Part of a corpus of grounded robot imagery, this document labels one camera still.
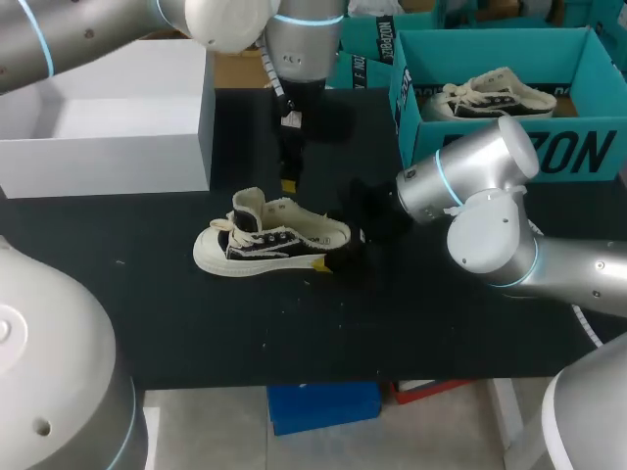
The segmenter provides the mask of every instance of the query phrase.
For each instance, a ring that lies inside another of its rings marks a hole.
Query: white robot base
[[[0,468],[141,470],[146,423],[102,306],[0,237]]]

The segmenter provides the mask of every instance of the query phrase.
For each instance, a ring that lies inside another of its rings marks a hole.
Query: white box
[[[136,41],[0,97],[7,198],[208,191],[213,55]]]

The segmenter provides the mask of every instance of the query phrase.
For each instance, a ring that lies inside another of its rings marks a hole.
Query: black table surface
[[[330,93],[354,110],[355,129],[306,149],[295,199],[315,212],[337,208],[336,188],[351,178],[375,184],[401,168],[387,93]],[[139,388],[544,376],[593,349],[569,306],[505,298],[452,266],[443,223],[369,245],[372,269],[358,283],[198,269],[196,236],[231,210],[235,191],[281,196],[270,104],[266,90],[217,92],[208,194],[0,202],[0,233],[102,303]],[[531,184],[526,205],[548,235],[627,239],[619,181]],[[627,331],[625,319],[588,317],[604,341]]]

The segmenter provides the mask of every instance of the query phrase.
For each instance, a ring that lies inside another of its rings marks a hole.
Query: sneaker
[[[233,196],[234,211],[211,222],[194,245],[194,260],[211,274],[247,277],[275,269],[330,271],[361,243],[340,221],[306,211],[291,199],[266,202],[259,188]]]
[[[489,71],[466,84],[451,83],[433,96],[420,111],[424,120],[500,118],[552,118],[555,96],[534,90],[507,67]]]

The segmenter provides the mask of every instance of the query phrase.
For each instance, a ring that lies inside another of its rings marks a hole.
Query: shoe tongue
[[[240,230],[261,232],[265,195],[259,188],[244,189],[233,196],[233,222]]]
[[[481,93],[513,93],[510,72],[495,70],[471,80],[473,90]]]

